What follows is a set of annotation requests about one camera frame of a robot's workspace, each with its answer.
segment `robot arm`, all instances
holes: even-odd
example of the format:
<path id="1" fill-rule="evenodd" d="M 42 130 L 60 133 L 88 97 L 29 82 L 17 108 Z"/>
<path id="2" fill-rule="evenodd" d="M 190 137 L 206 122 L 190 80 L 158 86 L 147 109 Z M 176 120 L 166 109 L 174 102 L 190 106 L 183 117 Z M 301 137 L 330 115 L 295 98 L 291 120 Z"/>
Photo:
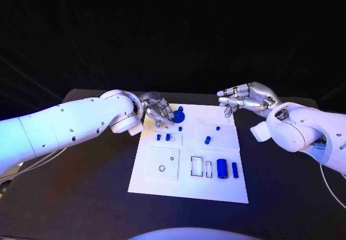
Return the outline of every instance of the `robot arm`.
<path id="1" fill-rule="evenodd" d="M 144 112 L 157 127 L 161 122 L 174 124 L 171 108 L 158 92 L 138 97 L 122 90 L 0 121 L 0 174 L 19 163 L 95 138 L 107 126 L 114 133 L 128 131 L 135 135 L 144 129 Z"/>
<path id="2" fill-rule="evenodd" d="M 272 138 L 287 151 L 308 154 L 320 164 L 346 174 L 346 115 L 281 103 L 272 90 L 258 82 L 219 91 L 218 96 L 219 105 L 226 106 L 225 117 L 245 108 L 267 118 L 251 128 L 259 142 Z"/>

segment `table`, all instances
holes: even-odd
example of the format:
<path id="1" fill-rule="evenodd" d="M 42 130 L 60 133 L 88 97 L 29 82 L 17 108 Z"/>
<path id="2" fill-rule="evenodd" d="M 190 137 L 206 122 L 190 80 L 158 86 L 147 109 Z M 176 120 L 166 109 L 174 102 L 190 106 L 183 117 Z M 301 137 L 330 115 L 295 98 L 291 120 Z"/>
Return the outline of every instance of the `table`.
<path id="1" fill-rule="evenodd" d="M 104 92 L 73 89 L 63 102 Z M 218 104 L 209 94 L 163 96 L 170 103 Z M 281 99 L 316 107 L 311 99 Z M 262 239 L 344 239 L 346 209 L 327 190 L 318 163 L 271 139 L 256 142 L 249 128 L 264 119 L 252 112 L 241 109 L 233 119 L 249 204 L 128 193 L 140 134 L 107 129 L 14 178 L 0 199 L 0 236 L 115 240 L 158 229 L 200 227 Z M 324 173 L 346 203 L 346 180 L 329 168 Z"/>

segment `small blue piece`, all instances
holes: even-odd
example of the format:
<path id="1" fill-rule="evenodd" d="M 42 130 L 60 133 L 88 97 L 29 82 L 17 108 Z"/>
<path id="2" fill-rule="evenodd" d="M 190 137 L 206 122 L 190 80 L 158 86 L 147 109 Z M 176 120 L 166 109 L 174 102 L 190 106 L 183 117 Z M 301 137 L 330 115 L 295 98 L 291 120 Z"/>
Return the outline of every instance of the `small blue piece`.
<path id="1" fill-rule="evenodd" d="M 239 176 L 238 176 L 238 169 L 236 169 L 236 163 L 232 162 L 232 177 L 236 179 Z"/>
<path id="2" fill-rule="evenodd" d="M 228 162 L 225 159 L 218 159 L 216 160 L 216 165 L 218 165 L 218 178 L 219 179 L 228 179 L 229 178 L 229 173 L 228 173 Z"/>
<path id="3" fill-rule="evenodd" d="M 206 139 L 205 139 L 205 141 L 203 141 L 203 143 L 205 143 L 205 144 L 209 144 L 209 143 L 210 143 L 210 139 L 212 139 L 212 138 L 207 136 Z"/>
<path id="4" fill-rule="evenodd" d="M 171 121 L 179 124 L 186 119 L 181 106 L 177 108 L 173 114 L 174 114 L 174 117 L 171 118 Z"/>

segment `white board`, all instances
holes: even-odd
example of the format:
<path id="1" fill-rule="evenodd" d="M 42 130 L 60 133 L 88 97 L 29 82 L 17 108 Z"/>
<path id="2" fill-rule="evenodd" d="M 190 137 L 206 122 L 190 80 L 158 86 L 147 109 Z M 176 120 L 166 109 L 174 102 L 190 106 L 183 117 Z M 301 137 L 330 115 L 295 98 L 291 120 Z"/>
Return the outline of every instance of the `white board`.
<path id="1" fill-rule="evenodd" d="M 128 192 L 246 204 L 233 116 L 225 118 L 225 107 L 220 106 L 170 104 L 171 110 L 176 111 L 179 106 L 183 107 L 184 120 L 174 126 L 161 125 L 157 129 L 156 122 L 147 116 L 144 118 Z M 166 134 L 170 134 L 170 141 L 166 141 Z M 202 176 L 192 176 L 192 157 L 202 158 Z M 228 179 L 218 178 L 218 159 L 226 159 Z M 238 178 L 233 178 L 232 163 L 236 163 Z"/>

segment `cable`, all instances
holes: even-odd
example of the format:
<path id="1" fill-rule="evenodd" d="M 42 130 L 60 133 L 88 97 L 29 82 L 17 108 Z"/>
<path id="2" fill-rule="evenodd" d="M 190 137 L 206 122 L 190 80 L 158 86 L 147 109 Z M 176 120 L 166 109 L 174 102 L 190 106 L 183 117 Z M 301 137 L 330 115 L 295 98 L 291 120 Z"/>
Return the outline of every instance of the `cable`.
<path id="1" fill-rule="evenodd" d="M 46 155 L 34 164 L 32 164 L 27 168 L 24 168 L 20 172 L 10 174 L 4 177 L 0 177 L 0 184 L 7 181 L 8 179 L 13 179 L 17 175 L 20 175 L 21 173 L 33 170 L 34 168 L 40 167 L 43 164 L 46 164 L 50 160 L 53 160 L 60 154 L 62 152 L 66 150 L 66 148 L 62 149 L 62 151 L 52 157 L 49 158 L 56 151 L 53 151 L 49 155 Z"/>
<path id="2" fill-rule="evenodd" d="M 326 179 L 326 176 L 324 176 L 324 172 L 323 172 L 323 165 L 318 164 L 318 167 L 320 167 L 320 173 L 321 173 L 321 176 L 323 176 L 323 180 L 324 180 L 324 183 L 326 183 L 326 187 L 327 187 L 327 189 L 329 189 L 329 191 L 330 191 L 330 193 L 331 193 L 331 195 L 333 195 L 333 198 L 334 198 L 336 201 L 340 203 L 340 205 L 346 208 L 346 206 L 344 206 L 343 203 L 340 202 L 337 196 L 334 195 L 334 193 L 333 193 L 333 191 L 331 191 L 331 189 L 330 189 L 330 186 L 329 186 L 329 183 L 327 183 L 327 179 Z"/>

